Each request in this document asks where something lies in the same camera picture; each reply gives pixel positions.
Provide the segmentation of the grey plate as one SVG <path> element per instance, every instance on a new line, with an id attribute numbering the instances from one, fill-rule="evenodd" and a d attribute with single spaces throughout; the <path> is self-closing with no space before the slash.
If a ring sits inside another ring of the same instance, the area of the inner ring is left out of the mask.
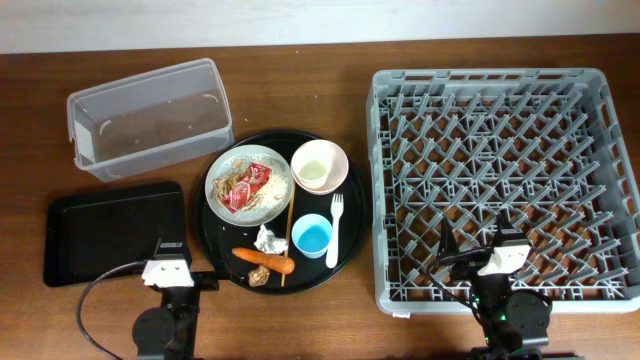
<path id="1" fill-rule="evenodd" d="M 241 211 L 236 214 L 231 214 L 225 207 L 221 206 L 216 200 L 212 198 L 212 180 L 215 177 L 220 176 L 226 170 L 229 170 L 232 160 L 245 155 L 258 154 L 268 155 L 282 163 L 283 170 L 285 171 L 286 177 L 289 182 L 287 194 L 284 200 L 278 206 L 272 208 L 271 210 L 254 208 L 249 211 Z M 273 220 L 289 205 L 293 185 L 294 180 L 292 177 L 290 166 L 284 159 L 284 157 L 281 156 L 278 152 L 262 145 L 242 145 L 226 151 L 217 160 L 214 161 L 214 163 L 209 168 L 205 178 L 204 194 L 209 208 L 221 220 L 236 226 L 252 227 L 259 226 L 263 223 L 267 223 Z"/>

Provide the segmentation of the brown ginger piece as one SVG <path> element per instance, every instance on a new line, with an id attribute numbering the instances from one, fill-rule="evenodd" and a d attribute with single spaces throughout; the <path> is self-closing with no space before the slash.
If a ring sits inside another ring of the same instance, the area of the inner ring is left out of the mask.
<path id="1" fill-rule="evenodd" d="M 248 284 L 250 287 L 260 287 L 265 285 L 270 277 L 270 270 L 259 265 L 256 269 L 252 270 L 248 274 Z"/>

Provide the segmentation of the round black tray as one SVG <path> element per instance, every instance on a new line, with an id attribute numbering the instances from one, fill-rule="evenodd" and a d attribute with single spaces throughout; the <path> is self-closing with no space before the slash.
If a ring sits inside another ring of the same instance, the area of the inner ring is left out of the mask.
<path id="1" fill-rule="evenodd" d="M 291 232 L 288 257 L 294 261 L 295 268 L 288 275 L 272 270 L 266 284 L 252 287 L 249 285 L 249 272 L 258 266 L 237 257 L 232 250 L 253 250 L 260 228 L 239 227 L 217 216 L 209 206 L 212 197 L 205 192 L 208 182 L 207 177 L 202 178 L 195 198 L 196 238 L 218 278 L 246 290 L 266 295 L 288 295 L 317 287 L 338 274 L 357 255 L 365 240 L 369 226 L 368 200 L 360 173 L 354 164 L 350 164 L 346 179 L 335 191 L 343 199 L 343 213 L 336 227 L 332 225 L 330 212 L 333 195 L 313 195 L 300 186 L 295 187 L 293 205 L 285 207 L 281 214 L 265 224 L 279 237 L 284 236 L 287 230 Z M 329 267 L 326 265 L 328 253 L 322 252 L 320 242 L 312 241 L 311 237 L 318 235 L 320 241 L 326 243 L 334 229 L 338 231 L 337 264 Z"/>

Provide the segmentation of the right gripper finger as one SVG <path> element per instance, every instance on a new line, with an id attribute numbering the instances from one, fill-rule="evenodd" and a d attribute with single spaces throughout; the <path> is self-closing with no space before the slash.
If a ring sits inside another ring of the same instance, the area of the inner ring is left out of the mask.
<path id="1" fill-rule="evenodd" d="M 443 217 L 440 222 L 440 240 L 436 253 L 437 260 L 455 256 L 460 253 L 456 244 L 452 227 L 447 217 Z"/>
<path id="2" fill-rule="evenodd" d="M 508 217 L 505 215 L 504 211 L 500 211 L 496 214 L 496 223 L 498 226 L 498 231 L 502 234 L 514 234 L 515 228 L 509 222 Z"/>

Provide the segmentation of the black rectangular tray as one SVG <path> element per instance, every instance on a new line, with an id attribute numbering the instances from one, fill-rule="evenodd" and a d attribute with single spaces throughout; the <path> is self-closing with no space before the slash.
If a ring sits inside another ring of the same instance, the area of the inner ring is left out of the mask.
<path id="1" fill-rule="evenodd" d="M 157 251 L 190 257 L 178 183 L 57 198 L 47 210 L 43 281 L 49 287 L 90 282 Z"/>

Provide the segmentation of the clear plastic bin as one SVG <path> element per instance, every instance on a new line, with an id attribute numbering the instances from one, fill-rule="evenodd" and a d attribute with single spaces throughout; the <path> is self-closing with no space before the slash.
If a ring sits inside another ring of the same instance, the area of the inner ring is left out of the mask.
<path id="1" fill-rule="evenodd" d="M 224 150 L 234 143 L 219 71 L 202 58 L 67 98 L 74 162 L 103 182 Z"/>

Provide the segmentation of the white tissue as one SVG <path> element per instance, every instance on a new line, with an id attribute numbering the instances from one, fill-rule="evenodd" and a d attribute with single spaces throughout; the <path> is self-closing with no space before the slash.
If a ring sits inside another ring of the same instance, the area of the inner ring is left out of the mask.
<path id="1" fill-rule="evenodd" d="M 273 231 L 261 224 L 254 246 L 262 253 L 281 255 L 288 249 L 288 242 L 284 238 L 278 238 Z"/>

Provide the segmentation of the wooden chopstick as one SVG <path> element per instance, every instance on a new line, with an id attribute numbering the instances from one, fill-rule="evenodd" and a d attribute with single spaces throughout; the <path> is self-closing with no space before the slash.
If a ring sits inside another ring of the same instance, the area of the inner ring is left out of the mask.
<path id="1" fill-rule="evenodd" d="M 287 225 L 285 231 L 285 239 L 287 242 L 287 249 L 284 251 L 284 256 L 289 257 L 289 249 L 290 249 L 290 237 L 291 237 L 291 228 L 292 228 L 292 217 L 294 211 L 294 203 L 295 203 L 295 193 L 296 193 L 296 185 L 294 183 L 292 187 L 291 199 L 289 201 L 288 213 L 287 213 Z M 282 273 L 280 286 L 284 287 L 286 281 L 286 274 Z"/>

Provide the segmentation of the light blue cup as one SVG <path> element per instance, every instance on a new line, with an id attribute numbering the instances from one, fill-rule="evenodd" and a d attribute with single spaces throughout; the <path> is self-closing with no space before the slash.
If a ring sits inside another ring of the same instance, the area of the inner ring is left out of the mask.
<path id="1" fill-rule="evenodd" d="M 292 240 L 304 256 L 317 259 L 326 253 L 331 233 L 332 225 L 324 216 L 307 214 L 294 223 Z"/>

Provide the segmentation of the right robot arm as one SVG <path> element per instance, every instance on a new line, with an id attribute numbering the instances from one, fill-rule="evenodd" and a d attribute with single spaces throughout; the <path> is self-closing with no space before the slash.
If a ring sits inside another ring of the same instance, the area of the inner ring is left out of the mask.
<path id="1" fill-rule="evenodd" d="M 468 281 L 469 301 L 447 290 L 432 274 L 428 276 L 445 296 L 468 308 L 482 327 L 486 345 L 473 348 L 472 359 L 542 359 L 541 348 L 549 343 L 552 299 L 535 290 L 512 288 L 510 278 L 524 267 L 532 243 L 504 215 L 497 214 L 495 222 L 492 242 L 466 251 L 456 245 L 449 220 L 440 222 L 436 258 L 428 267 L 448 267 L 452 280 Z"/>

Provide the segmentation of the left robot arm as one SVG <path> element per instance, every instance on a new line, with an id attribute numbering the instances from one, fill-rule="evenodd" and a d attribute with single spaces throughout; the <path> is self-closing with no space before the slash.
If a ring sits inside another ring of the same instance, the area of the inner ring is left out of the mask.
<path id="1" fill-rule="evenodd" d="M 145 286 L 161 294 L 161 303 L 134 322 L 132 338 L 138 359 L 194 357 L 201 294 L 218 290 L 229 271 L 224 264 L 212 271 L 192 271 L 191 260 L 186 242 L 158 238 L 141 277 Z"/>

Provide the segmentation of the white plastic fork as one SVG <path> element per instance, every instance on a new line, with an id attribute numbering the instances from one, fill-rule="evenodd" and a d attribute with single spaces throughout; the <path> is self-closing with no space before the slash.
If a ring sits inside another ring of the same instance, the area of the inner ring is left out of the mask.
<path id="1" fill-rule="evenodd" d="M 339 222 L 343 211 L 344 197 L 340 193 L 334 193 L 330 207 L 332 216 L 332 233 L 325 259 L 325 264 L 328 268 L 334 268 L 337 265 L 339 248 Z"/>

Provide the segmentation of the red snack wrapper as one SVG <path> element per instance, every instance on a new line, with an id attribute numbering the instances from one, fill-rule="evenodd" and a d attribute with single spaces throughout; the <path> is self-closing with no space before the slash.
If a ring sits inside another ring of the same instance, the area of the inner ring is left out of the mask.
<path id="1" fill-rule="evenodd" d="M 239 212 L 253 201 L 270 175 L 269 167 L 250 163 L 243 172 L 235 171 L 217 183 L 217 200 L 232 214 Z"/>

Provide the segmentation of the rice and seed scraps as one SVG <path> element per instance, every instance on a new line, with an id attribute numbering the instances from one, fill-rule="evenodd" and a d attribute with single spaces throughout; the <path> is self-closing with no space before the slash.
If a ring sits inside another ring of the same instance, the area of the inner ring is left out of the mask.
<path id="1" fill-rule="evenodd" d="M 232 160 L 230 169 L 212 180 L 212 198 L 221 206 L 223 205 L 217 200 L 217 183 L 235 171 L 243 172 L 250 163 L 258 163 L 269 167 L 271 169 L 271 175 L 266 185 L 256 193 L 253 201 L 239 212 L 249 211 L 254 208 L 271 210 L 284 200 L 288 191 L 289 182 L 286 177 L 286 173 L 283 170 L 282 163 L 275 160 L 273 157 L 264 154 L 245 155 Z"/>

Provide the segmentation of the grey dishwasher rack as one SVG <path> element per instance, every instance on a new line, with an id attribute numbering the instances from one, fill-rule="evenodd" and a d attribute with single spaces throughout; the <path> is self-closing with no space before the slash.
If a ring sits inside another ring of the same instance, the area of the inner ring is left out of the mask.
<path id="1" fill-rule="evenodd" d="M 497 214 L 533 246 L 514 288 L 557 313 L 638 309 L 639 190 L 600 70 L 381 70 L 366 115 L 382 312 L 461 313 L 470 284 L 433 266 L 440 223 L 470 250 Z"/>

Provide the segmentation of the orange carrot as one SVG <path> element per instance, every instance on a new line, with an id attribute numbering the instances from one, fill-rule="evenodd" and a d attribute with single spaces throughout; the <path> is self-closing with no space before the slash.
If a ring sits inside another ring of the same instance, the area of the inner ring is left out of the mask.
<path id="1" fill-rule="evenodd" d="M 266 254 L 247 248 L 233 248 L 232 254 L 247 262 L 264 266 L 270 270 L 281 274 L 291 274 L 295 269 L 295 262 L 286 256 L 276 254 Z"/>

